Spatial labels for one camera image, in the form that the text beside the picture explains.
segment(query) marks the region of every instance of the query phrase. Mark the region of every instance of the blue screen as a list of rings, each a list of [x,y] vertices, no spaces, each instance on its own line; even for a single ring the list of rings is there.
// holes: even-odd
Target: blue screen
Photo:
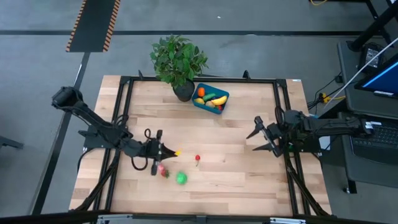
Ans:
[[[398,94],[398,62],[376,75],[363,87]]]

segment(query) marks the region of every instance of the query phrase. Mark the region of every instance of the green ball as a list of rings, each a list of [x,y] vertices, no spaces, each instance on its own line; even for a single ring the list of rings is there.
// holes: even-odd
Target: green ball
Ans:
[[[178,172],[177,183],[180,185],[184,185],[185,183],[187,183],[187,175],[184,174],[183,172]]]

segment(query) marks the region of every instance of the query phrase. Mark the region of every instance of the potted plant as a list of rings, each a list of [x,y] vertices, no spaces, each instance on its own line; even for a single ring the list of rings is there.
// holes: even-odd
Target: potted plant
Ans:
[[[203,67],[208,68],[205,53],[188,41],[173,35],[160,38],[159,43],[152,44],[154,51],[150,53],[156,77],[171,84],[182,102],[189,101],[195,91],[193,77],[202,74]]]

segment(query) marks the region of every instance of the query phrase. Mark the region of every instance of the computer monitor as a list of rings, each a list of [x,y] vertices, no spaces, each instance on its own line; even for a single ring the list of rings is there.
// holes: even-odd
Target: computer monitor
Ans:
[[[357,83],[355,88],[380,96],[398,97],[398,54],[382,64],[373,75]]]

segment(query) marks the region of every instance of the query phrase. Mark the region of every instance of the gray floor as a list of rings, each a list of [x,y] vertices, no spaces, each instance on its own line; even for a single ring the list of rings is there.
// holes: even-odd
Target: gray floor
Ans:
[[[384,1],[373,1],[381,13]],[[71,29],[81,1],[0,1],[1,29]],[[365,4],[307,0],[124,0],[116,30],[363,30],[373,21]],[[398,35],[396,21],[387,29]],[[114,36],[109,52],[91,54],[81,91],[94,107],[103,75],[153,74],[151,44],[160,36]],[[73,85],[83,54],[65,52],[68,36],[0,35],[0,135],[24,142],[23,150],[0,150],[0,217],[26,215],[55,137],[61,111],[50,97]],[[340,72],[336,43],[340,37],[190,36],[209,56],[205,73],[240,77],[299,78],[307,101]],[[384,44],[383,40],[373,41]],[[331,92],[332,84],[326,89]],[[67,211],[76,178],[85,129],[72,118],[44,213]],[[325,166],[333,213],[342,218],[397,223],[398,190],[358,184],[359,194],[341,191],[345,171]]]

